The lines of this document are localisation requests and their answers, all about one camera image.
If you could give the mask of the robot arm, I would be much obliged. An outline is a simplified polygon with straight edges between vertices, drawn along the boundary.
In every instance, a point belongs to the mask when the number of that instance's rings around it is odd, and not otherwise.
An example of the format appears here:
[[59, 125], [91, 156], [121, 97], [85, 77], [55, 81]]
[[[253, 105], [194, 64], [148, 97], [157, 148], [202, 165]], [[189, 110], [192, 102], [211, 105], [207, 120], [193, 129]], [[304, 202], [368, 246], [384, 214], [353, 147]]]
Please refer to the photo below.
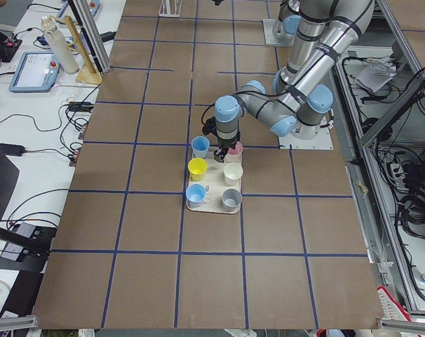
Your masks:
[[299, 14], [300, 1], [285, 0], [280, 4], [278, 22], [274, 33], [280, 39], [292, 38], [297, 33], [301, 16]]
[[249, 114], [278, 137], [289, 134], [303, 121], [298, 111], [309, 100], [339, 56], [366, 31], [373, 1], [283, 1], [279, 20], [296, 8], [300, 20], [288, 62], [274, 79], [274, 98], [258, 81], [250, 81], [232, 95], [215, 102], [213, 121], [218, 149], [214, 158], [224, 161], [240, 139], [238, 121]]

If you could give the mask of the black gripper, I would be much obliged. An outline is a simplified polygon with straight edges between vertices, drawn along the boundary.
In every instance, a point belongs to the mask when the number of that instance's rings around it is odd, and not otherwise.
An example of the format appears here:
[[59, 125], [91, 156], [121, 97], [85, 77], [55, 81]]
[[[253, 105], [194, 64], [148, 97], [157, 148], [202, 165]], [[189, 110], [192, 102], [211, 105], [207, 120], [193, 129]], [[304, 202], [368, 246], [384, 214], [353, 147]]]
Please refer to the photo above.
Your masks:
[[236, 146], [236, 142], [240, 140], [240, 137], [240, 135], [237, 135], [230, 139], [218, 138], [219, 147], [213, 152], [215, 161], [223, 163], [224, 158], [228, 159], [233, 154], [233, 149]]

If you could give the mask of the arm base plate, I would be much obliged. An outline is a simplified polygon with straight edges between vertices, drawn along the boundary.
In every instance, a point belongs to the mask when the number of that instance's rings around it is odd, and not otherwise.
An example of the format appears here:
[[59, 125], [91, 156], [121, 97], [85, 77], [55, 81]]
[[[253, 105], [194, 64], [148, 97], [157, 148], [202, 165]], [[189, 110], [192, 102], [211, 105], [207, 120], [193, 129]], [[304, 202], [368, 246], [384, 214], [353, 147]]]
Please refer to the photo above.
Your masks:
[[332, 108], [319, 113], [305, 105], [297, 112], [297, 119], [298, 122], [291, 132], [278, 138], [281, 149], [333, 150], [330, 136], [334, 121]]
[[264, 19], [262, 21], [263, 29], [264, 29], [264, 38], [265, 44], [267, 46], [291, 46], [293, 45], [293, 41], [295, 39], [294, 35], [289, 39], [280, 39], [277, 37], [276, 33], [274, 33], [274, 28], [276, 27], [278, 19]]

